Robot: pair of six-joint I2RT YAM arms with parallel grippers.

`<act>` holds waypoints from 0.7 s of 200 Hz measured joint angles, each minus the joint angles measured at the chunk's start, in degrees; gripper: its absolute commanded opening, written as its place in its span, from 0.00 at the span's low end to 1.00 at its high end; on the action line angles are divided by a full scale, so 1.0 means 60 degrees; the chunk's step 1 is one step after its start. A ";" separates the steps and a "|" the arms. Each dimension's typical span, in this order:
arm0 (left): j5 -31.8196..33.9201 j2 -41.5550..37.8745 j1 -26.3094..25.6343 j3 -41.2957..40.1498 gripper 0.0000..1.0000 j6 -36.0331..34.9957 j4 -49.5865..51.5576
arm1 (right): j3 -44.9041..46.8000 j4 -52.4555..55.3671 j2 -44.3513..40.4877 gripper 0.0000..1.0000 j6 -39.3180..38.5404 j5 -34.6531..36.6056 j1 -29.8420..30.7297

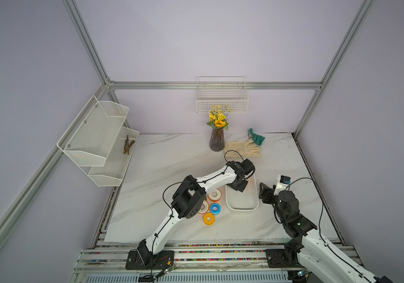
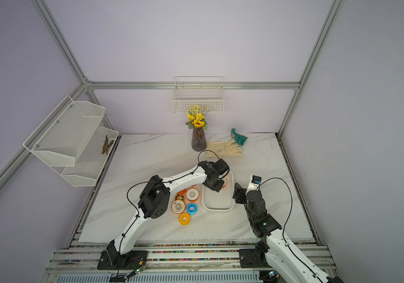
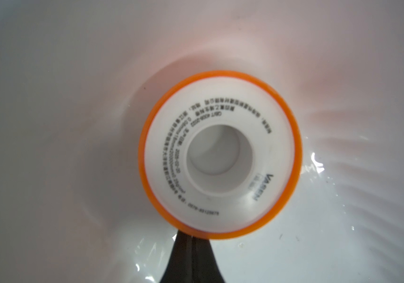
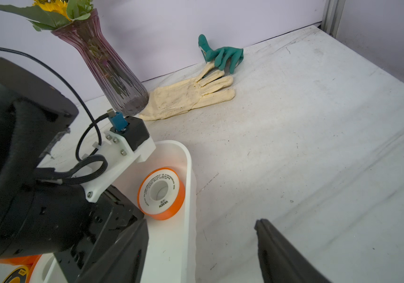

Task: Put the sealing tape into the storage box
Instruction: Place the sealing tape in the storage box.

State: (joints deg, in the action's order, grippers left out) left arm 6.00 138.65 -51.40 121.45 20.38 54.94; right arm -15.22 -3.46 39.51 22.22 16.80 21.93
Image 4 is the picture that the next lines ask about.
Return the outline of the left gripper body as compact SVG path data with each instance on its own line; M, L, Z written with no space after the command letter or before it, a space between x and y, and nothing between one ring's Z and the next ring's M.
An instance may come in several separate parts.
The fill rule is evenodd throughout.
M121 234L142 219L144 214L116 187L110 186L92 204L79 239L66 251L55 254L67 282L78 283Z

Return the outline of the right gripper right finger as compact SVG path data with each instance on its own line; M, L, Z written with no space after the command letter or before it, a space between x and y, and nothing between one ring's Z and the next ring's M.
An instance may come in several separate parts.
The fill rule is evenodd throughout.
M256 221L258 258L266 283L328 283L267 219Z

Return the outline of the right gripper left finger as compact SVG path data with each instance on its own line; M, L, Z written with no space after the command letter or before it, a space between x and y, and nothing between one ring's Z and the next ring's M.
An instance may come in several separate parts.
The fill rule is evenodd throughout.
M148 247L147 221L142 219L125 232L101 259L77 280L79 283L139 283Z

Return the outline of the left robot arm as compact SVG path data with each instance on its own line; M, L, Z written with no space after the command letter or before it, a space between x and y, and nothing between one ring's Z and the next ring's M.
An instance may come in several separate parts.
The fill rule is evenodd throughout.
M113 158L40 167L77 115L54 87L0 57L0 260L53 254L69 283L138 283L148 229L113 185Z

